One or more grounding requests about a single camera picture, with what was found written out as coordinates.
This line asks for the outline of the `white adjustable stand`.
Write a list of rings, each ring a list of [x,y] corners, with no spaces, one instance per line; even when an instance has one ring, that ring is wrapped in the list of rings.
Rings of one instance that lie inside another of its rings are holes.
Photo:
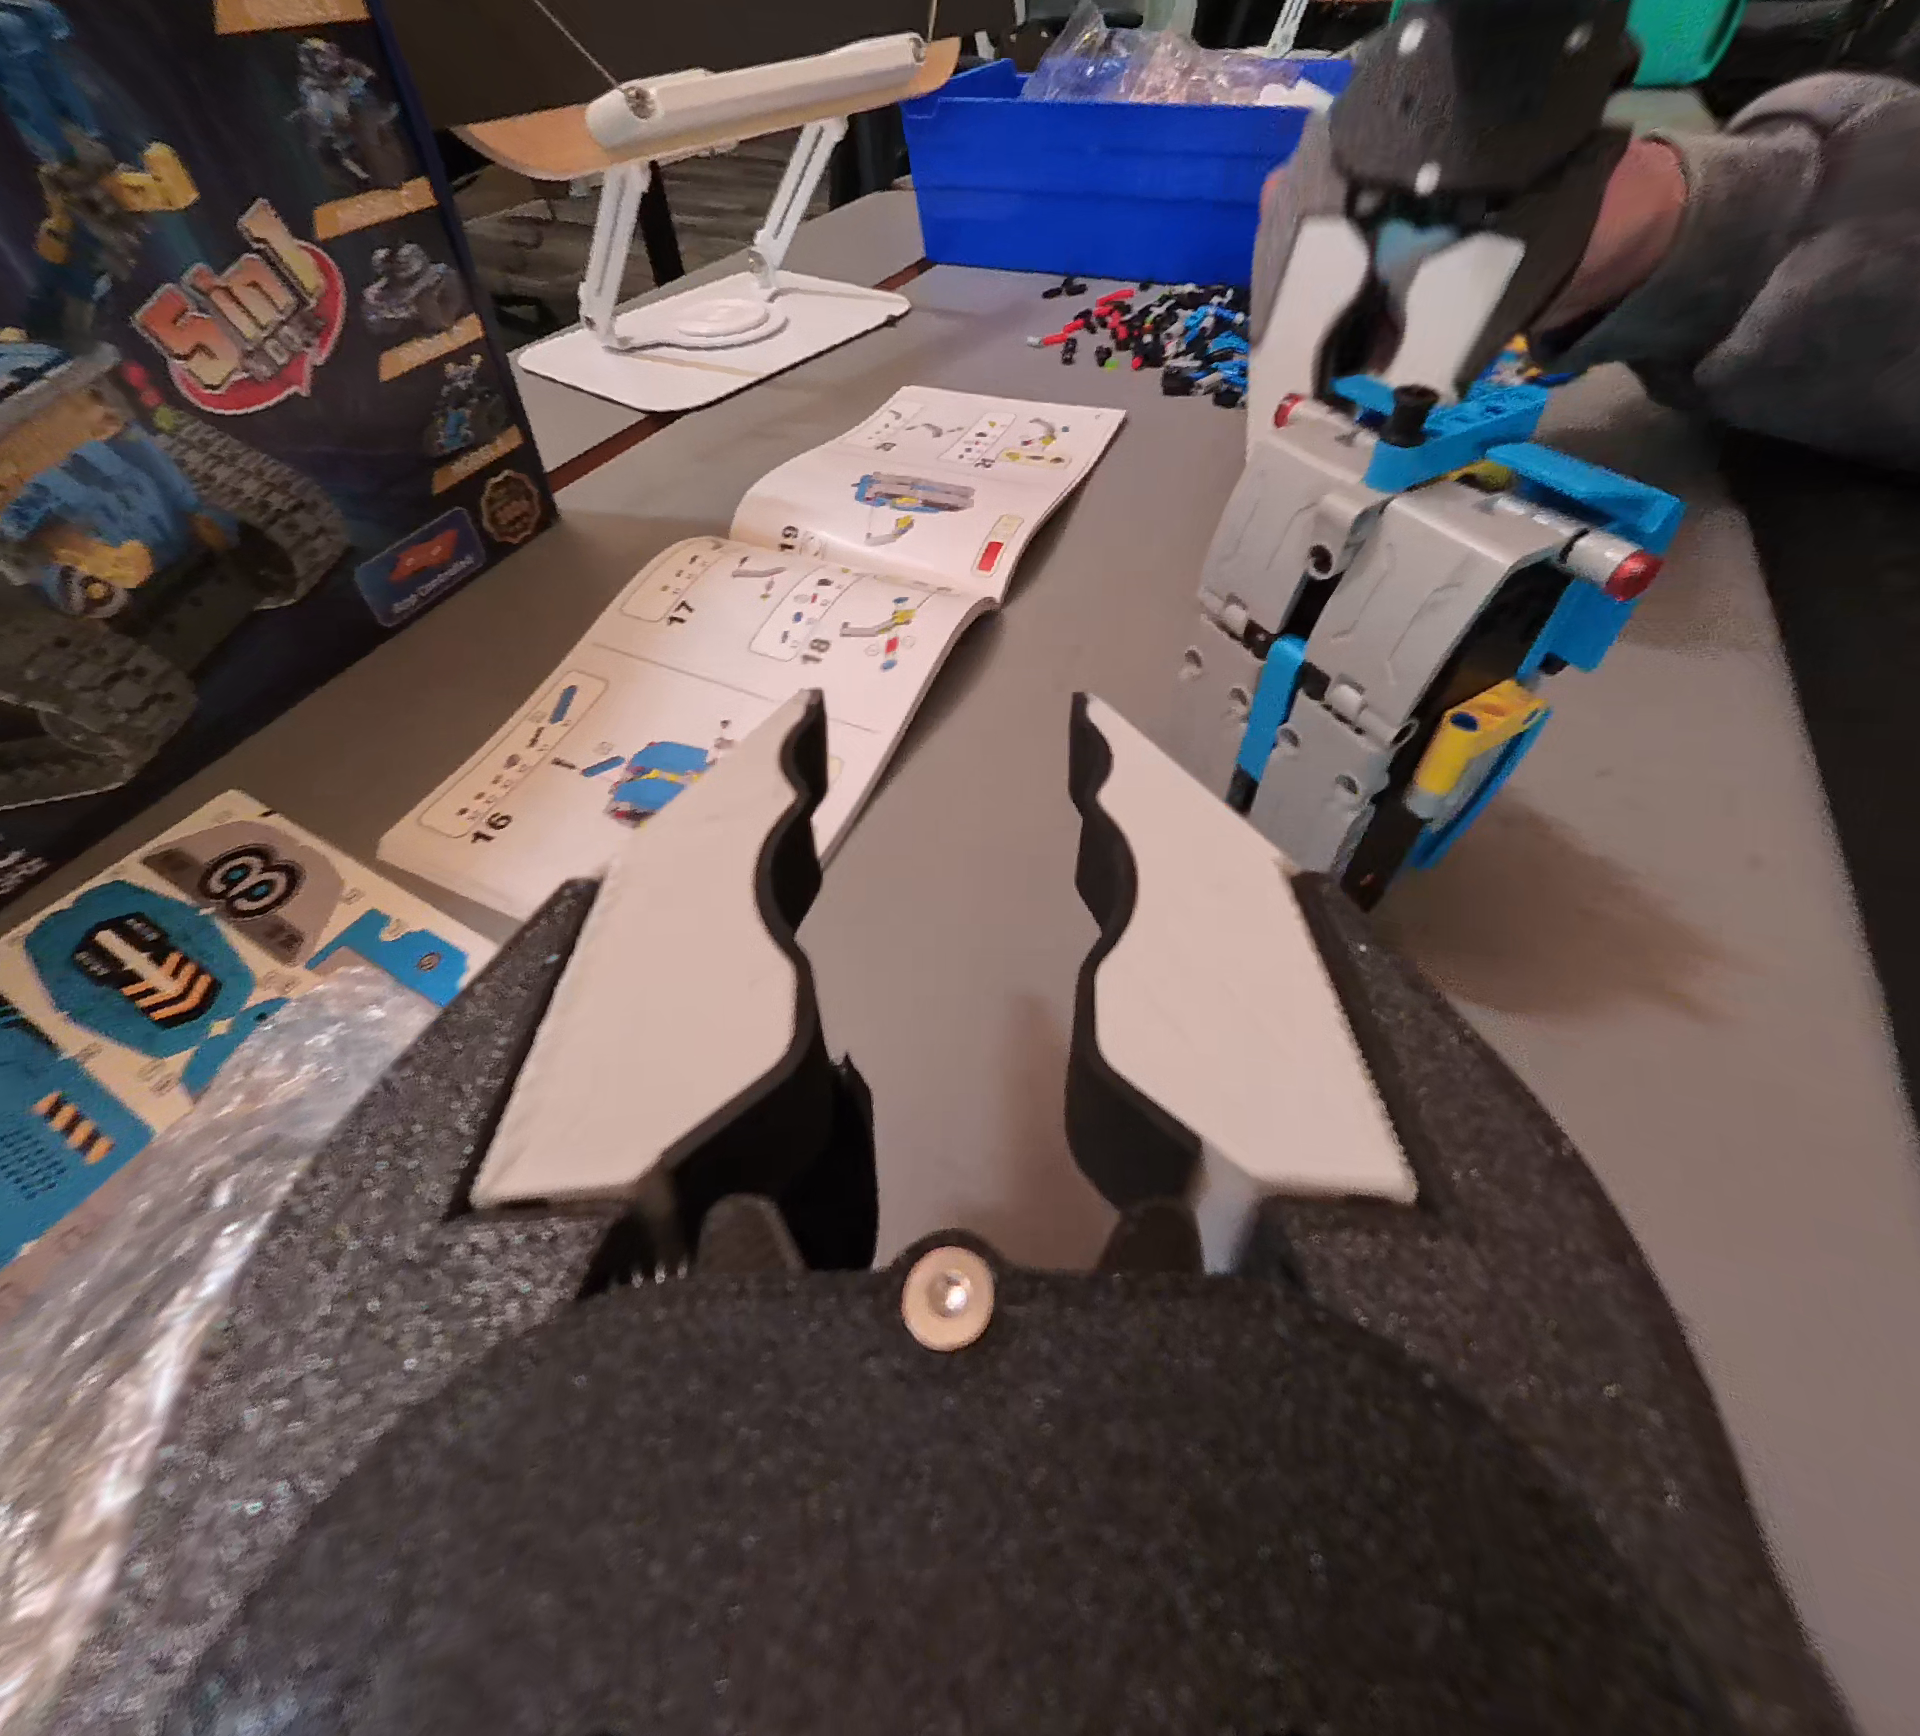
[[[961,40],[896,32],[748,68],[682,68],[622,81],[588,103],[458,129],[527,179],[598,177],[580,326],[527,348],[527,373],[641,413],[682,413],[822,356],[899,317],[908,299],[785,270],[805,205],[853,113],[930,93],[956,71]],[[632,238],[662,161],[798,129],[746,267],[694,288],[656,284],[620,316]]]

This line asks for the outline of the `grey desk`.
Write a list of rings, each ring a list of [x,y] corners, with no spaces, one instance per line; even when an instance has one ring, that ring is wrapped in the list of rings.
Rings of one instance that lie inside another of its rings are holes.
[[[1042,276],[923,263],[906,191],[808,222],[808,273],[909,310],[668,425],[523,377],[559,522],[3,909],[10,926],[242,789],[372,861],[641,564],[906,383],[1125,410],[971,624],[804,926],[826,1032],[875,1101],[877,1256],[968,1229],[1083,1268],[1112,1212],[1060,1116],[1071,989],[1071,692],[1167,728],[1242,418],[1028,345]],[[1864,1731],[1915,1731],[1915,1146],[1748,523],[1617,369],[1548,441],[1688,504],[1601,667],[1451,854],[1378,913],[1604,1181],[1679,1313],[1797,1610]]]

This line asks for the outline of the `pile of small brick parts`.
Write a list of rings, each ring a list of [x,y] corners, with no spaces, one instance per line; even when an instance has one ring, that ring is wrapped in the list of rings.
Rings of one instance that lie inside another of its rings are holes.
[[[1248,293],[1235,284],[1150,279],[1093,290],[1085,277],[1064,273],[1039,291],[1060,312],[1024,342],[1061,365],[1147,373],[1167,397],[1245,410]]]

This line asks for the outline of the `blue brick toy car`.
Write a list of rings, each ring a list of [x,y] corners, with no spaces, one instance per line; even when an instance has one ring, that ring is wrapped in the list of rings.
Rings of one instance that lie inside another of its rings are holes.
[[[1684,504],[1532,440],[1384,495],[1393,388],[1248,399],[1173,675],[1173,758],[1374,908],[1487,808],[1657,579]]]

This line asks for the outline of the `dark robot kit box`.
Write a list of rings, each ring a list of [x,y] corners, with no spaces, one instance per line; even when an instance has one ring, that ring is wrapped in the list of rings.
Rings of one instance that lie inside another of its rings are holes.
[[[1,892],[557,517],[376,0],[1,0]]]

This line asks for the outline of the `person's right forearm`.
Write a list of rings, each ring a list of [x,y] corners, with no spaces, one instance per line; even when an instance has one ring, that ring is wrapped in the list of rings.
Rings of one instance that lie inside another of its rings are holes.
[[[1620,363],[1682,413],[1915,475],[1915,81],[1815,71],[1655,135],[1688,184],[1670,252],[1584,327],[1533,327],[1540,361]]]

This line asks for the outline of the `dark dotted cloth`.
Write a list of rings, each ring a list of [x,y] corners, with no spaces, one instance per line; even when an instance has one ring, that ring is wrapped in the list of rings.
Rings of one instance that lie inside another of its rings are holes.
[[[1721,432],[1797,708],[1904,1056],[1918,1024],[1918,488]]]

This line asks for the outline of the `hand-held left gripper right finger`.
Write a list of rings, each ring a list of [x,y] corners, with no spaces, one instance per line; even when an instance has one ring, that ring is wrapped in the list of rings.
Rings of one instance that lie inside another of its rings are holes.
[[[1068,716],[1073,885],[1065,1133],[1117,1212],[1180,1208],[1205,1274],[1266,1203],[1413,1203],[1418,1177],[1301,877],[1103,697]]]

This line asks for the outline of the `crumpled clear plastic bag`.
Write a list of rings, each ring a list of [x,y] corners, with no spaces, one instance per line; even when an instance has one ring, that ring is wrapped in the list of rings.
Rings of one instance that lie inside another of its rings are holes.
[[[195,1353],[280,1199],[439,1009],[347,961],[3,1276],[1,1729],[36,1731],[112,1594]]]
[[[1171,28],[1116,25],[1096,0],[1077,0],[1020,86],[1033,101],[1308,111],[1329,106],[1333,93],[1293,57],[1211,50]]]

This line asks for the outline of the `blue brick beam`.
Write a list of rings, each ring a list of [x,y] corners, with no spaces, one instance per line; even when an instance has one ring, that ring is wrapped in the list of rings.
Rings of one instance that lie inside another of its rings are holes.
[[[1374,429],[1362,485],[1393,495],[1453,475],[1493,452],[1532,440],[1548,408],[1551,385],[1542,379],[1482,379],[1451,403],[1434,403],[1413,444],[1387,440],[1395,403]]]

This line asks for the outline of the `blue printed leaflet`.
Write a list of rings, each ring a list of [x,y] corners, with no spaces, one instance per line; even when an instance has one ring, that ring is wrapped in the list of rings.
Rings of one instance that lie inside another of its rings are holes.
[[[55,1232],[325,973],[442,1007],[495,945],[230,788],[1,941],[1,1262]]]

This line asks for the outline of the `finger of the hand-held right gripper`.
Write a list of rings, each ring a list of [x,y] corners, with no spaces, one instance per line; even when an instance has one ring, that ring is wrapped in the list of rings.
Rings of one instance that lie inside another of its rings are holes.
[[[1372,273],[1368,238],[1343,214],[1305,217],[1259,331],[1259,403],[1320,393],[1333,334]]]
[[[1524,263],[1521,238],[1493,229],[1428,252],[1404,288],[1395,348],[1395,390],[1419,388],[1459,397],[1493,356],[1495,324]]]

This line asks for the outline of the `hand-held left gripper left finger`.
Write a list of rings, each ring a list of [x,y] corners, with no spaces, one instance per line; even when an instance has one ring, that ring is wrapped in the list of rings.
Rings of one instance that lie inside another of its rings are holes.
[[[602,873],[495,1132],[476,1210],[635,1197],[820,1041],[798,932],[822,863],[823,693],[776,708]]]

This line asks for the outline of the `open instruction booklet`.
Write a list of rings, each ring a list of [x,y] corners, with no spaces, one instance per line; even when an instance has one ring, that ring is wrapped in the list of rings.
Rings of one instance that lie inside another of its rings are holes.
[[[1116,405],[906,385],[664,548],[378,857],[521,917],[820,692],[828,859],[961,632],[1125,422]]]

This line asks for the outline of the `blue storage bin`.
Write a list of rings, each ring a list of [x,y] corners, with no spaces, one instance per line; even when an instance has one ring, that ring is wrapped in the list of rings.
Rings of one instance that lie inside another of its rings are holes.
[[[1037,98],[1010,61],[959,71],[902,108],[923,255],[1245,285],[1264,184],[1350,71],[1310,60],[1242,106]]]

